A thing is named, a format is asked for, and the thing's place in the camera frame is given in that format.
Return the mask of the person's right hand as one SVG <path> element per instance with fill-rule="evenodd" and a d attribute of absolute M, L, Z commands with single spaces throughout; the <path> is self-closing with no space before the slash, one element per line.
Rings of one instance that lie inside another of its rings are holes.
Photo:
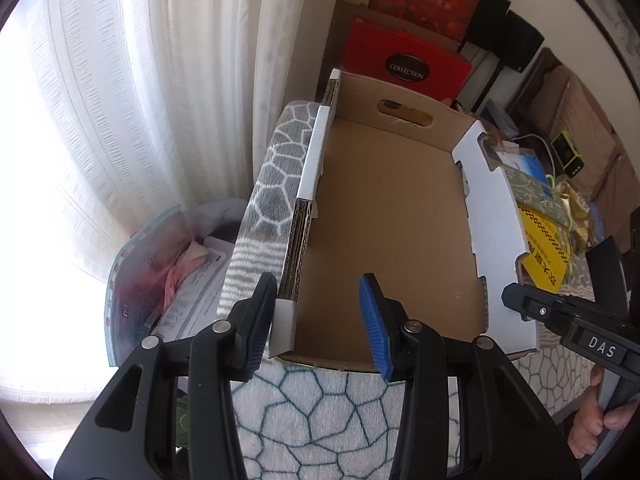
<path fill-rule="evenodd" d="M 596 452 L 598 437 L 604 428 L 611 431 L 624 430 L 638 408 L 639 396 L 634 396 L 620 408 L 603 413 L 598 403 L 603 374 L 604 370 L 600 366 L 595 365 L 591 369 L 589 387 L 582 395 L 582 402 L 568 434 L 568 446 L 578 460 Z"/>

